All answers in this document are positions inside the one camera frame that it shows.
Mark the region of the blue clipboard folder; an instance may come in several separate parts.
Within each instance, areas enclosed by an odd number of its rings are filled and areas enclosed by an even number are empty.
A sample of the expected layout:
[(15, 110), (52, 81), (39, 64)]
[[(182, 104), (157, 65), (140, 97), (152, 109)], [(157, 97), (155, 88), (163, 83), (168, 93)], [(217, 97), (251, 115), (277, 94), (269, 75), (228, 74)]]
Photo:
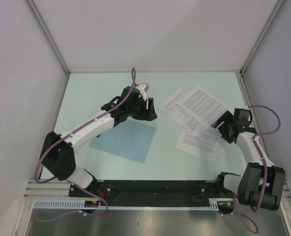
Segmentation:
[(156, 127), (132, 120), (125, 121), (91, 140), (91, 148), (144, 163)]

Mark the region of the table form paper sheet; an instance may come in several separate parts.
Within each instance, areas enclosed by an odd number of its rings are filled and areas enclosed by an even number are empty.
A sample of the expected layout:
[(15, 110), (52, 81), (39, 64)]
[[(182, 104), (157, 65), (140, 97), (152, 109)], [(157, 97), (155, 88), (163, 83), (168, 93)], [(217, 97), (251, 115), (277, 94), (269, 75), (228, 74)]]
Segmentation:
[(177, 104), (177, 101), (185, 95), (186, 91), (180, 88), (159, 105), (158, 108), (188, 134), (199, 137), (207, 128)]

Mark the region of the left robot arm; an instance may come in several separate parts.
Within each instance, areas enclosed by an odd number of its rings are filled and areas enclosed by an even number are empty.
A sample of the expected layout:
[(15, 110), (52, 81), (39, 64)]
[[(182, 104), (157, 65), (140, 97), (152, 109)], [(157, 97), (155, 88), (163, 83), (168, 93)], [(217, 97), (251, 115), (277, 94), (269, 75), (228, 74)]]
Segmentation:
[(127, 86), (120, 96), (103, 105), (86, 123), (60, 134), (54, 131), (48, 133), (41, 151), (40, 164), (58, 180), (79, 186), (85, 196), (94, 195), (97, 190), (95, 178), (76, 165), (76, 152), (93, 138), (128, 118), (142, 121), (157, 119), (154, 100), (147, 96), (147, 90), (148, 84)]

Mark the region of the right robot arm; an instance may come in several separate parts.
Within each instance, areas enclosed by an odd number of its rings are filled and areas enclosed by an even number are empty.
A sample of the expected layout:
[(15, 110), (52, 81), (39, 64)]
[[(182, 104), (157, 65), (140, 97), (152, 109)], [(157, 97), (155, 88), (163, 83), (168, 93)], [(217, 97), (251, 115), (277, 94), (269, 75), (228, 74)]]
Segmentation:
[(236, 194), (241, 205), (253, 211), (259, 208), (276, 211), (281, 202), (286, 173), (277, 167), (264, 152), (260, 134), (251, 127), (252, 113), (249, 109), (236, 108), (233, 113), (225, 111), (212, 125), (223, 140), (235, 143), (247, 164), (242, 176), (222, 172), (222, 181), (215, 184), (220, 197)]

